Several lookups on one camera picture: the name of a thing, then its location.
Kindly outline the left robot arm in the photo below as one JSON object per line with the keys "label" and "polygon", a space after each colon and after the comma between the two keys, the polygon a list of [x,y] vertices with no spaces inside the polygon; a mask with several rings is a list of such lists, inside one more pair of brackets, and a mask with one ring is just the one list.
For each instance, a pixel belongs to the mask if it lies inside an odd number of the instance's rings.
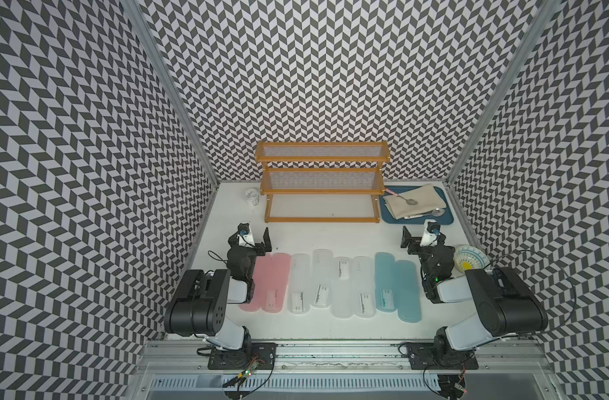
{"label": "left robot arm", "polygon": [[254,241],[249,223],[241,223],[228,239],[225,258],[209,250],[221,269],[184,272],[164,315],[164,331],[184,338],[202,338],[216,350],[248,356],[249,330],[226,316],[230,304],[248,304],[254,296],[254,270],[259,258],[272,252],[269,230]]}

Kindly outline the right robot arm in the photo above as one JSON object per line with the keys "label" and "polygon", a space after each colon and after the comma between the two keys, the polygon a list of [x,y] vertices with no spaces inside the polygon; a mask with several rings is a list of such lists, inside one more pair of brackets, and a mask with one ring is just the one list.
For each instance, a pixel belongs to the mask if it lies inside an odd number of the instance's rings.
{"label": "right robot arm", "polygon": [[434,363],[454,368],[473,360],[475,350],[507,335],[543,331],[549,318],[542,303],[512,268],[473,268],[452,276],[456,248],[445,244],[441,226],[428,221],[420,236],[402,228],[400,247],[420,261],[424,295],[433,304],[474,302],[475,313],[442,327],[424,349]]}

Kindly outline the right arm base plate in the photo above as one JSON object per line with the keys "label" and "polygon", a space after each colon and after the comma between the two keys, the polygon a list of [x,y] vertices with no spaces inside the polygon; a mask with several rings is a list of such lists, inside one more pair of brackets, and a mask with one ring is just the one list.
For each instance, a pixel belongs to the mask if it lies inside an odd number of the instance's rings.
{"label": "right arm base plate", "polygon": [[412,370],[478,370],[475,351],[456,351],[448,345],[439,347],[432,343],[406,343],[406,356]]}

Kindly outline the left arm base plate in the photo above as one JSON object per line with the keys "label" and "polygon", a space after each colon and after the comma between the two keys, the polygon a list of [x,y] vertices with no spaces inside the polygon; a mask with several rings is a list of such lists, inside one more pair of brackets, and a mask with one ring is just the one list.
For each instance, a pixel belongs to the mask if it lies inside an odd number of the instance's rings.
{"label": "left arm base plate", "polygon": [[242,371],[252,363],[259,370],[271,370],[275,365],[276,343],[252,343],[240,350],[214,349],[209,355],[208,370]]}

